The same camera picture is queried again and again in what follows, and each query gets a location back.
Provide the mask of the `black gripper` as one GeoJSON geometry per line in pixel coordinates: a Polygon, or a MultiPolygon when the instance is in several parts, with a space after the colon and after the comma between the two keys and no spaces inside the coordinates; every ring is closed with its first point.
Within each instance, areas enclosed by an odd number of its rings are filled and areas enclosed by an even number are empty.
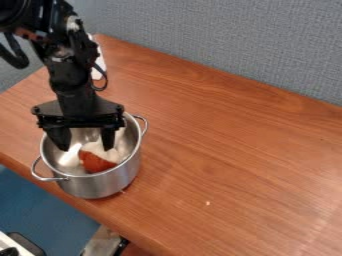
{"type": "Polygon", "coordinates": [[[55,100],[33,106],[31,113],[37,118],[37,126],[47,129],[47,136],[60,150],[69,149],[72,136],[68,128],[103,128],[103,148],[105,151],[113,148],[115,132],[124,126],[121,104],[96,96],[89,104],[76,100],[67,103],[63,109],[55,100]]]}

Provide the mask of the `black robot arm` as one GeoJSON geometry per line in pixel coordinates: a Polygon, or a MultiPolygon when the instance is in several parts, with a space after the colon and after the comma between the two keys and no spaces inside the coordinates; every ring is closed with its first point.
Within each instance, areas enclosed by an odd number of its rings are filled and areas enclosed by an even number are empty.
{"type": "Polygon", "coordinates": [[[47,67],[53,101],[32,107],[37,126],[63,151],[69,149],[73,128],[97,128],[103,148],[115,144],[115,132],[124,126],[124,106],[101,98],[105,88],[93,85],[99,70],[97,44],[65,0],[0,0],[0,58],[17,69],[29,65],[16,39],[29,41],[47,67]]]}

